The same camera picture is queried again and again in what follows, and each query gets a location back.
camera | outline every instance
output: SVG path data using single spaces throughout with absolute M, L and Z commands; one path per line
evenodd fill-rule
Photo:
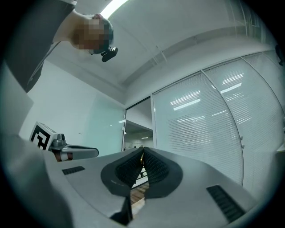
M 95 50 L 90 50 L 89 53 L 91 55 L 98 54 L 98 53 L 96 53 Z M 118 53 L 118 48 L 116 48 L 116 47 L 115 48 L 111 48 L 109 46 L 107 50 L 105 50 L 105 51 L 103 51 L 101 53 L 101 55 L 102 55 L 102 62 L 107 62 L 111 58 L 115 57 L 117 55 L 117 53 Z

ceiling light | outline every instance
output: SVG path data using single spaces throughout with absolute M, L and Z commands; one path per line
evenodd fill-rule
M 121 5 L 123 5 L 128 0 L 113 0 L 111 1 L 105 9 L 100 13 L 104 18 L 108 19 Z
M 178 110 L 178 109 L 185 108 L 185 107 L 187 107 L 187 106 L 189 106 L 189 105 L 193 105 L 193 104 L 195 104 L 195 103 L 198 103 L 199 101 L 201 101 L 201 99 L 194 100 L 194 101 L 189 102 L 189 103 L 186 103 L 186 104 L 184 104 L 184 105 L 180 105 L 180 106 L 174 108 L 173 110 L 176 111 L 176 110 Z
M 233 89 L 235 89 L 235 88 L 237 88 L 237 87 L 240 87 L 240 86 L 241 86 L 241 83 L 236 84 L 236 85 L 234 85 L 234 86 L 232 86 L 232 87 L 230 87 L 230 88 L 228 88 L 228 89 L 226 89 L 226 90 L 222 90 L 222 91 L 221 91 L 221 94 L 222 94 L 222 93 L 225 93 L 225 92 L 228 92 L 228 91 L 230 91 L 230 90 L 233 90 Z

white wall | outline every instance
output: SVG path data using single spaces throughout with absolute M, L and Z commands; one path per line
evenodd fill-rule
M 126 119 L 148 129 L 152 129 L 151 99 L 149 98 L 128 109 L 126 111 Z
M 183 50 L 141 75 L 128 88 L 126 106 L 131 106 L 153 92 L 195 73 L 231 58 L 272 50 L 266 44 L 245 37 L 222 37 Z
M 100 155 L 104 155 L 104 149 L 108 153 L 121 150 L 122 124 L 118 121 L 123 119 L 124 109 L 68 72 L 45 61 L 41 77 L 28 96 L 34 105 L 19 133 L 23 139 L 29 139 L 35 122 L 39 121 L 57 133 L 64 133 L 68 144 L 96 147 Z M 108 113 L 116 113 L 117 116 L 110 119 L 108 114 L 105 114 L 105 122 L 96 117 L 102 116 L 102 112 L 106 110 Z M 105 138 L 108 138 L 108 135 L 112 137 L 108 142 L 102 142 L 99 148 L 96 143 L 99 135 Z
M 62 50 L 58 47 L 48 56 L 47 60 L 57 67 L 63 69 L 64 71 L 70 73 L 74 77 L 80 79 L 81 81 L 87 83 L 91 87 L 95 88 L 102 95 L 112 98 L 114 102 L 117 102 L 119 105 L 124 104 L 125 102 L 125 89 L 120 85 L 114 86 L 105 78 L 99 77 L 99 69 L 96 71 L 91 71 L 89 69 L 83 68 L 74 64 L 71 61 L 68 61 L 66 58 L 62 58 L 56 54 Z

person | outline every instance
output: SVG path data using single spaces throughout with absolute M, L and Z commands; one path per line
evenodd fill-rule
M 113 41 L 113 26 L 100 14 L 83 15 L 77 0 L 39 0 L 25 14 L 5 53 L 12 74 L 29 92 L 38 81 L 45 58 L 61 41 L 76 49 L 106 51 Z

black vent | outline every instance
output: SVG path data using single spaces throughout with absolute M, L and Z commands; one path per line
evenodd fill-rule
M 165 179 L 169 173 L 168 165 L 151 153 L 144 154 L 144 167 L 150 186 Z
M 85 168 L 83 168 L 82 166 L 77 166 L 77 167 L 73 167 L 73 168 L 69 168 L 69 169 L 63 169 L 63 173 L 64 175 L 68 175 L 68 174 L 72 174 L 72 173 L 76 173 L 79 171 L 85 170 Z
M 220 185 L 208 187 L 207 191 L 217 203 L 229 223 L 244 215 L 244 210 L 240 208 Z
M 143 165 L 140 163 L 142 153 L 137 153 L 128 160 L 118 165 L 115 169 L 115 175 L 125 183 L 127 186 L 132 187 L 140 174 Z

